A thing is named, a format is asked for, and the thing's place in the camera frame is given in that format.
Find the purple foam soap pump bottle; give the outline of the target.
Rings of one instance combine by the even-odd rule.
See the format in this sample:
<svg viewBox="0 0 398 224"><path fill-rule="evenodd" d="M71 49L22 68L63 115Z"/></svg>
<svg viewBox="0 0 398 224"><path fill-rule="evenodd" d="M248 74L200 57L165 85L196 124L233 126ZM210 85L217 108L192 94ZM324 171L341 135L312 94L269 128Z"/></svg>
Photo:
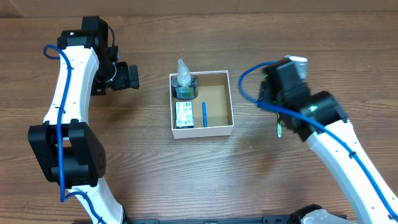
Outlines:
<svg viewBox="0 0 398 224"><path fill-rule="evenodd" d="M192 100L198 96L197 77L190 73L182 58L178 59L177 75L171 80L173 94L179 100Z"/></svg>

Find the green white soap bar box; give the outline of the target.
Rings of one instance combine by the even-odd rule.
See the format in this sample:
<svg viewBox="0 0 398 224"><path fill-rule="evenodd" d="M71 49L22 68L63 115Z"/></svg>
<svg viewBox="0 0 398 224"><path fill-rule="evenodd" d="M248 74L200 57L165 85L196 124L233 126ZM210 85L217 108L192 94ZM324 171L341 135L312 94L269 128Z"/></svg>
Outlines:
<svg viewBox="0 0 398 224"><path fill-rule="evenodd" d="M175 126L177 129L193 128L193 105L191 101L175 103Z"/></svg>

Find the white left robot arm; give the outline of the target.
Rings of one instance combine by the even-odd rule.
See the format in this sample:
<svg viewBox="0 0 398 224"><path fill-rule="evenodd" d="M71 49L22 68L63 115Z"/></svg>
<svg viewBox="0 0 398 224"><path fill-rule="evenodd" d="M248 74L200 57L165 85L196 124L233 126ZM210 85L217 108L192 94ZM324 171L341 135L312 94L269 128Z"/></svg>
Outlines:
<svg viewBox="0 0 398 224"><path fill-rule="evenodd" d="M60 70L43 123L30 126L27 138L45 178L59 185L61 202L76 197L92 223L129 223L105 180L106 153L88 122L92 96L139 88L137 66L120 61L110 37L106 21L85 16L80 29L65 30L44 47L45 54L58 52Z"/></svg>

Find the green toothbrush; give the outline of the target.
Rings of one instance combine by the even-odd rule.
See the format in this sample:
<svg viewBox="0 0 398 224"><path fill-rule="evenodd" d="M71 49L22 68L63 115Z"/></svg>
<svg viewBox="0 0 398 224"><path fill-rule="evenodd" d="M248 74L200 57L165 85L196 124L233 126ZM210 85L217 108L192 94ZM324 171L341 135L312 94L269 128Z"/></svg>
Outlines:
<svg viewBox="0 0 398 224"><path fill-rule="evenodd" d="M282 137L282 120L279 113L277 113L277 137Z"/></svg>

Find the blue disposable razor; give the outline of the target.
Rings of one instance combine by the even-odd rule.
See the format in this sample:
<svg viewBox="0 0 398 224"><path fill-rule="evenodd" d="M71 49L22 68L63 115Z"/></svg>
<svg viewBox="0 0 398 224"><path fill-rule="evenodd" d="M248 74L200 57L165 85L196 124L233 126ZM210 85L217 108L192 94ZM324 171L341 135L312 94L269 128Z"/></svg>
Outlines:
<svg viewBox="0 0 398 224"><path fill-rule="evenodd" d="M205 128L208 127L208 118L207 118L207 110L206 110L206 103L202 103L202 114L203 114L203 126Z"/></svg>

